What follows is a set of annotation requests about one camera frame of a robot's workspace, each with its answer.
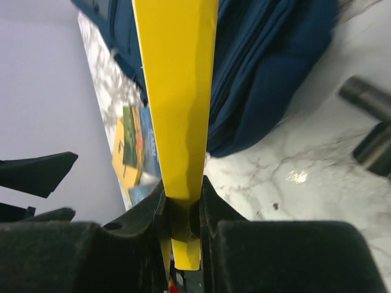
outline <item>red object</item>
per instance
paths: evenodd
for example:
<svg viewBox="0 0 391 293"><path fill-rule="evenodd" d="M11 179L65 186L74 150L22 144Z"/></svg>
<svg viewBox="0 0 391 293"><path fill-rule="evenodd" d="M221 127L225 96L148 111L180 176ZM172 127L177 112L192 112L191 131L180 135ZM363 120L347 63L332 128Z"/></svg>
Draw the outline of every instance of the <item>red object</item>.
<svg viewBox="0 0 391 293"><path fill-rule="evenodd" d="M136 135L136 143L137 143L137 149L142 150L143 141L142 141L142 134L141 132L138 132Z"/></svg>
<svg viewBox="0 0 391 293"><path fill-rule="evenodd" d="M178 288L175 286L175 283L173 279L170 277L170 283L169 283L169 292L170 293L179 293Z"/></svg>

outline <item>blue backpack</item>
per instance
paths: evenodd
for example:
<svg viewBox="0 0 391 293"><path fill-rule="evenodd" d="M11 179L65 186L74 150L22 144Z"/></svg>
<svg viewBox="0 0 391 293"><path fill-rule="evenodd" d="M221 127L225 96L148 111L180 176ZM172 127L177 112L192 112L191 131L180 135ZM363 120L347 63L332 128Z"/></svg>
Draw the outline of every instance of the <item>blue backpack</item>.
<svg viewBox="0 0 391 293"><path fill-rule="evenodd" d="M130 0L72 0L98 27L147 103ZM220 0L207 151L259 142L331 41L338 0Z"/></svg>

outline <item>navy blue fabric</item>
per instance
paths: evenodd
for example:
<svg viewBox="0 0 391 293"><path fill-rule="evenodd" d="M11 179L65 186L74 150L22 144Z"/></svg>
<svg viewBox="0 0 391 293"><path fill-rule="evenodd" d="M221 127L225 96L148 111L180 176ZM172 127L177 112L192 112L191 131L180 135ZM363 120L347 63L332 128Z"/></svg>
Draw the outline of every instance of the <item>navy blue fabric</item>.
<svg viewBox="0 0 391 293"><path fill-rule="evenodd" d="M99 27L108 48L118 51L116 62L146 104L131 1L72 1ZM99 5L109 11L97 11ZM105 14L107 20L99 17ZM219 1L207 145L212 156L254 145L279 122L330 43L336 14L337 0Z"/></svg>
<svg viewBox="0 0 391 293"><path fill-rule="evenodd" d="M253 51L247 53L245 61L240 61L239 70L231 70L236 75L225 85L228 93L221 90L223 87L218 87L219 78L215 80L216 72L221 72L221 66L216 66L216 59L221 54L217 50L221 43L234 48L239 44L230 42L228 36L224 42L221 38L216 39L217 57L207 146L212 156L227 156L264 138L280 121L294 92L331 41L337 1L278 2L285 4L279 7L285 9L289 17L283 20L287 13L282 14L276 7L273 13L278 11L280 16L275 18L275 30L269 32L269 41L261 39L260 34L259 40L252 45ZM216 106L218 102L223 105L221 108Z"/></svg>

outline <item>yellow plastic panel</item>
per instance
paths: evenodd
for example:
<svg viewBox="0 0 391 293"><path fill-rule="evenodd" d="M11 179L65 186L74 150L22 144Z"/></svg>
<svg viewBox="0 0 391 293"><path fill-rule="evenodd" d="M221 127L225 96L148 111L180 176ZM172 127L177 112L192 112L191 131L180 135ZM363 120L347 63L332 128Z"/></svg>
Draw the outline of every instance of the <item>yellow plastic panel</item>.
<svg viewBox="0 0 391 293"><path fill-rule="evenodd" d="M198 270L189 208L201 193L218 0L133 0L175 266Z"/></svg>

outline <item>gray wall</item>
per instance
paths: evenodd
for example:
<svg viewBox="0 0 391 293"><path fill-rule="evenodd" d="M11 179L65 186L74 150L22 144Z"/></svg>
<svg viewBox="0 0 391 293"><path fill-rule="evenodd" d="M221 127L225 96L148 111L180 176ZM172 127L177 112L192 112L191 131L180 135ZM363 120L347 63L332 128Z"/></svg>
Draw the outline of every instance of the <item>gray wall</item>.
<svg viewBox="0 0 391 293"><path fill-rule="evenodd" d="M69 0L60 1L67 5L58 7L50 4L59 3L53 0L0 1L0 159L63 151L79 155L48 199L0 187L0 202L35 206L37 213L69 206L76 209L77 220L108 222L125 208L111 167L76 10ZM29 16L20 9L35 6L17 5L21 2L48 4L46 8L54 14L44 19L41 13Z"/></svg>

